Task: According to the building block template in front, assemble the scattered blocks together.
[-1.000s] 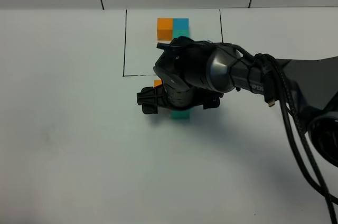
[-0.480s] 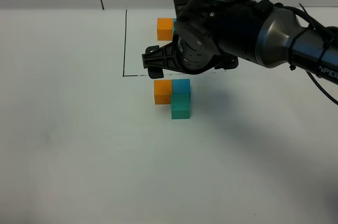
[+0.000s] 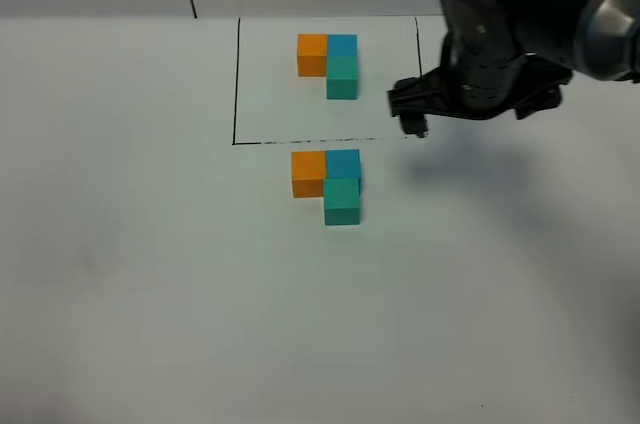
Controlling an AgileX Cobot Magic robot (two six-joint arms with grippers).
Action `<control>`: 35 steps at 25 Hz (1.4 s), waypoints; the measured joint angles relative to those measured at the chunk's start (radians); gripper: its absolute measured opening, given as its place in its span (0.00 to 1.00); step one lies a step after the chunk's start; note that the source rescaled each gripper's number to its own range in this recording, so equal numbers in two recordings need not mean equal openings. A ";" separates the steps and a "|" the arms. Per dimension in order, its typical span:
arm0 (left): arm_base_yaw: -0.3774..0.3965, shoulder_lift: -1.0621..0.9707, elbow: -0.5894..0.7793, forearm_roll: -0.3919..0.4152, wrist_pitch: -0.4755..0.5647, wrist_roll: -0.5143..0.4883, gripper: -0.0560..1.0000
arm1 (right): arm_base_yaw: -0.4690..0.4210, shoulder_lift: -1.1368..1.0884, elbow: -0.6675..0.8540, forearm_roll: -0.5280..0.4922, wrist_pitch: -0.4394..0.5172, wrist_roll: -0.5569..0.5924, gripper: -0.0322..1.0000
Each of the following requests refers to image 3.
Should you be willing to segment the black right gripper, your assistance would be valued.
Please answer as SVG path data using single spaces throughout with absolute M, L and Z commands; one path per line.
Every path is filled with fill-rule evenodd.
M 427 74 L 397 82 L 388 100 L 403 132 L 425 138 L 425 115 L 483 121 L 514 111 L 523 120 L 555 109 L 561 87 L 572 78 L 572 70 L 532 53 L 501 59 L 460 53 L 442 58 Z

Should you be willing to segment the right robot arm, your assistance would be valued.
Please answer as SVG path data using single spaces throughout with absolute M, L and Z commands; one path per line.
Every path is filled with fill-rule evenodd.
M 424 137 L 429 116 L 518 119 L 558 107 L 575 73 L 639 79 L 639 0 L 439 0 L 439 65 L 397 81 L 391 115 Z

